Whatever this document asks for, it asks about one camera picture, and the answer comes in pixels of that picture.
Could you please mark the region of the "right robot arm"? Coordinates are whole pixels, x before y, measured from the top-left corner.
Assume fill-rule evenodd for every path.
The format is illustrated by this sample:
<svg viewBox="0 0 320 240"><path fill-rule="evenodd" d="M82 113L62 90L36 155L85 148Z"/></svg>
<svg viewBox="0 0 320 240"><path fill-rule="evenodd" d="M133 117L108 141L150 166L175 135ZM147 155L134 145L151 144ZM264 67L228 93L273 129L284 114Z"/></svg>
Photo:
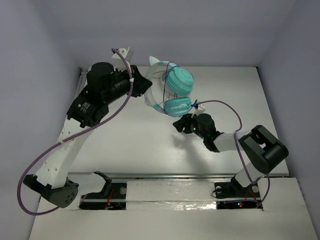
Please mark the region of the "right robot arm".
<svg viewBox="0 0 320 240"><path fill-rule="evenodd" d="M211 152L237 151L241 161L244 161L242 152L246 154L249 163L232 178L230 185L231 192L238 197L247 193L250 184L268 175L289 155L287 147L263 125L241 132L240 137L236 132L218 131L214 120L207 113L185 114L172 125L179 133L200 137Z"/></svg>

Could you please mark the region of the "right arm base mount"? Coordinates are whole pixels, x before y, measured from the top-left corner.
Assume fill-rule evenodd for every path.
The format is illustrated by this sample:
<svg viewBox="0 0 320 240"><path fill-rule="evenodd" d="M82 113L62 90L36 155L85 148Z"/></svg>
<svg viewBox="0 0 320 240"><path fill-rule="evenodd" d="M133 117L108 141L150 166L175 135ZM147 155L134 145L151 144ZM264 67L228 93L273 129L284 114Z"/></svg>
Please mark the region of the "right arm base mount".
<svg viewBox="0 0 320 240"><path fill-rule="evenodd" d="M233 177L230 181L214 183L211 196L216 200L217 210L263 209L257 181L241 186Z"/></svg>

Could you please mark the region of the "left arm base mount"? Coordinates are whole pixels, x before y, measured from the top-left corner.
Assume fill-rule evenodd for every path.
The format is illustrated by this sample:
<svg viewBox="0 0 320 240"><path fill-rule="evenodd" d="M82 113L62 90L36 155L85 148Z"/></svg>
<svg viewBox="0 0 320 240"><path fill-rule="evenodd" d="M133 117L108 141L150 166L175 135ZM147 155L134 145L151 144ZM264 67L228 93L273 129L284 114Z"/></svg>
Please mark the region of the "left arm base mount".
<svg viewBox="0 0 320 240"><path fill-rule="evenodd" d="M96 176L104 180L104 185L98 192L86 193L80 198L81 210L126 210L127 182L116 181L105 173L95 171Z"/></svg>

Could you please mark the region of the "teal cat-ear headphones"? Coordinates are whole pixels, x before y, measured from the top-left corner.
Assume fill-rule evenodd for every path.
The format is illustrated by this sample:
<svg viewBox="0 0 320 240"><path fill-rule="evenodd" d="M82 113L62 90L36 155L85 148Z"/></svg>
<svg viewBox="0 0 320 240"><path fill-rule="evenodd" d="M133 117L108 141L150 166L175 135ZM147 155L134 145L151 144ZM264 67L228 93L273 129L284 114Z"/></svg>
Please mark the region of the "teal cat-ear headphones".
<svg viewBox="0 0 320 240"><path fill-rule="evenodd" d="M144 94L144 102L147 106L161 114L170 117L181 117L189 112L192 108L192 101L189 94L193 90L194 77L186 69L178 66L171 61L161 61L156 57L149 57L149 69L145 78L152 80L159 67L165 67L163 79L164 93L175 95L173 99L163 101L163 106L156 102L152 89L149 88Z"/></svg>

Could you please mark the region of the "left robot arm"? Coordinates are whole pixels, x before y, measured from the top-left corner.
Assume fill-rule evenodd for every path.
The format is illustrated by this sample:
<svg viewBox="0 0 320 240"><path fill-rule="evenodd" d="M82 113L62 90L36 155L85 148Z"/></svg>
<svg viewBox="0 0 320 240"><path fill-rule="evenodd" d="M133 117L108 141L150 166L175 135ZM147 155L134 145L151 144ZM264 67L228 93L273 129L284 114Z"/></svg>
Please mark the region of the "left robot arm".
<svg viewBox="0 0 320 240"><path fill-rule="evenodd" d="M31 165L47 156L34 174L26 169L17 188L17 199L23 205L23 185L58 208L68 207L78 194L78 183L68 178L70 168L90 134L115 118L131 97L141 97L152 86L135 65L119 70L108 62L92 65L86 74L86 85L69 107L61 134L55 145L45 150Z"/></svg>

